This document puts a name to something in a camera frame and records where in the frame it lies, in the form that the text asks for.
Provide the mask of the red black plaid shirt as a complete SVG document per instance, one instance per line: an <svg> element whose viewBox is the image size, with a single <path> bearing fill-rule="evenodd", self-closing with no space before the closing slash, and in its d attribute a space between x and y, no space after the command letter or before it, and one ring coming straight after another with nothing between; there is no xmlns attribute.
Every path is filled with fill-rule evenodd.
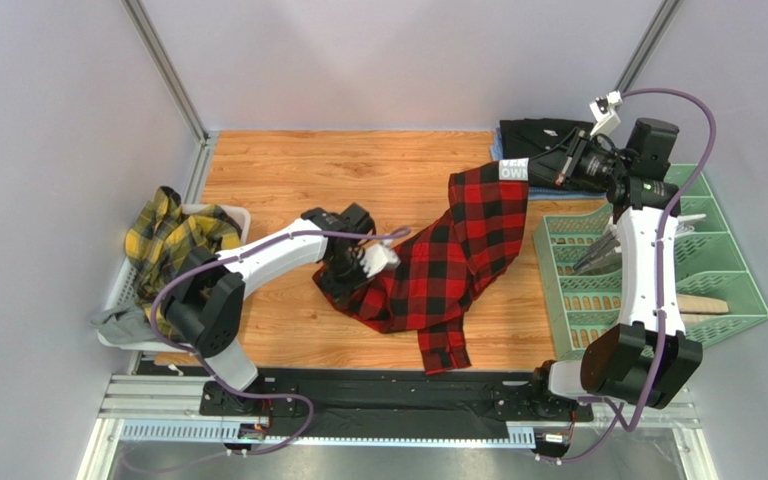
<svg viewBox="0 0 768 480"><path fill-rule="evenodd" d="M530 185L502 171L491 162L451 174L447 210L395 247L396 269L340 299L320 268L317 288L335 310L379 333L416 332L426 374L469 367L464 317L517 258L525 231Z"/></svg>

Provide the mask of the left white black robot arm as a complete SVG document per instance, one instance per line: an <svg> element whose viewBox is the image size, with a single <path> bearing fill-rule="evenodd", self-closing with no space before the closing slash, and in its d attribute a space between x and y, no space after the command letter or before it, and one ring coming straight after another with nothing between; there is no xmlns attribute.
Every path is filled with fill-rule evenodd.
<svg viewBox="0 0 768 480"><path fill-rule="evenodd" d="M157 295L153 319L164 319L225 386L246 390L258 370L238 339L243 304L256 290L295 270L320 264L326 293L349 299L400 260L392 236L377 235L369 213L351 204L342 213L314 208L258 241L212 253L197 248Z"/></svg>

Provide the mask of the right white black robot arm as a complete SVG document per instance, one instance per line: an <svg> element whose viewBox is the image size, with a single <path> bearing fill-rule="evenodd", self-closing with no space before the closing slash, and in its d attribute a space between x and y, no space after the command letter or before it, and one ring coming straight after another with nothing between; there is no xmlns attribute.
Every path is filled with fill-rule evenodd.
<svg viewBox="0 0 768 480"><path fill-rule="evenodd" d="M608 137L618 123L603 119L590 131L577 129L530 162L530 177L546 186L587 186L605 194L615 236L593 246L601 254L619 248L622 280L616 324L581 359L548 361L538 372L555 397L610 397L663 409L703 360L703 347L686 336L677 305L674 248L683 189L665 178L679 129L640 118L619 149Z"/></svg>

